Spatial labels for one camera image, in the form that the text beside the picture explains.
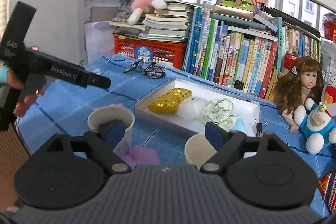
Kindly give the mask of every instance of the brown hair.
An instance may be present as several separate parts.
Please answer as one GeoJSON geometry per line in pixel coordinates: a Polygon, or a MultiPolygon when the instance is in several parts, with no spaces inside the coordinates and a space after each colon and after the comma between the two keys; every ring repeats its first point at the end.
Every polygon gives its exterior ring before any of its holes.
{"type": "Polygon", "coordinates": [[[308,98],[312,98],[317,104],[321,100],[324,85],[321,65],[311,57],[302,56],[295,60],[293,66],[285,76],[278,80],[275,86],[275,102],[281,113],[287,109],[287,114],[289,114],[293,112],[299,105],[302,105],[300,74],[307,71],[317,72],[316,86],[311,89],[308,94],[308,98]],[[292,72],[293,66],[295,66],[297,69],[297,75],[292,72]]]}

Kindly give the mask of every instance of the paper cup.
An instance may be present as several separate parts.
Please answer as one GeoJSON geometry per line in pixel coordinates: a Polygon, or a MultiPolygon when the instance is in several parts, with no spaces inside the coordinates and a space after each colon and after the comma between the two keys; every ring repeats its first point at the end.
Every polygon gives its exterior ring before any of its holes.
{"type": "Polygon", "coordinates": [[[205,138],[205,134],[202,133],[189,138],[184,146],[184,155],[187,163],[196,165],[198,169],[215,153],[216,150],[205,138]]]}
{"type": "Polygon", "coordinates": [[[98,129],[98,126],[113,120],[122,120],[125,124],[124,138],[118,143],[113,152],[117,155],[127,153],[131,148],[132,127],[135,117],[132,111],[120,106],[105,106],[91,112],[87,119],[87,125],[91,130],[98,129]]]}

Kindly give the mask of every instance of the white tray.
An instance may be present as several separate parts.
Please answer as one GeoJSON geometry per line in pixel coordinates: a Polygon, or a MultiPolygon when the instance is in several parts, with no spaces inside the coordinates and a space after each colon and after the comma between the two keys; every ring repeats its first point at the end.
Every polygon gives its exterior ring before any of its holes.
{"type": "Polygon", "coordinates": [[[185,121],[172,113],[154,113],[148,110],[148,106],[168,90],[173,88],[185,88],[192,91],[192,96],[206,100],[230,99],[234,104],[233,115],[239,115],[247,129],[247,136],[255,137],[257,134],[255,122],[261,122],[260,105],[258,102],[247,102],[243,97],[216,90],[207,86],[198,85],[186,80],[172,79],[166,85],[146,96],[135,105],[135,117],[157,125],[162,129],[184,133],[192,136],[204,133],[204,124],[198,120],[185,121]]]}

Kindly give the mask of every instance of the blue grid pattern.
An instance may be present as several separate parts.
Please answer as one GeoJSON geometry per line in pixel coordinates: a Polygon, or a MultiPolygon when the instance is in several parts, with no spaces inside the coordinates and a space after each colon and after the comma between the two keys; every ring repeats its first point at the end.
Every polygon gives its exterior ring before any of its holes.
{"type": "MultiPolygon", "coordinates": [[[[268,124],[264,130],[277,134],[313,168],[318,177],[336,166],[335,147],[330,146],[317,155],[310,155],[305,148],[306,140],[303,134],[289,132],[289,127],[279,115],[275,104],[174,68],[167,68],[166,76],[156,80],[142,76],[136,71],[123,73],[123,68],[132,62],[133,59],[117,54],[111,58],[100,58],[86,66],[89,71],[99,69],[102,75],[111,79],[112,85],[108,91],[91,86],[84,89],[61,80],[53,82],[45,96],[38,98],[36,104],[20,120],[20,131],[30,151],[34,153],[54,133],[66,132],[72,136],[79,136],[88,131],[87,118],[93,108],[122,103],[124,107],[134,111],[135,104],[144,96],[167,81],[180,78],[244,97],[248,101],[259,102],[262,121],[268,124]]],[[[185,162],[184,145],[187,139],[187,136],[136,120],[132,145],[155,149],[163,164],[179,164],[185,162]]],[[[311,207],[322,217],[328,215],[319,191],[316,191],[311,207]]]]}

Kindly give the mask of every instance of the red plastic basket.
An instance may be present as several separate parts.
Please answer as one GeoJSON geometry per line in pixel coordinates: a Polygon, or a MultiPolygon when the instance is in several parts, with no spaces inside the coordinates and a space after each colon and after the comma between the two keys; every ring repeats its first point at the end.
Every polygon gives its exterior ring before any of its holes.
{"type": "Polygon", "coordinates": [[[148,47],[153,52],[153,58],[157,62],[170,63],[174,68],[181,69],[184,59],[186,43],[166,43],[144,39],[135,39],[123,35],[114,35],[115,53],[121,53],[135,58],[134,51],[141,46],[148,47]]]}
{"type": "Polygon", "coordinates": [[[324,21],[324,37],[336,43],[336,22],[324,21]]]}

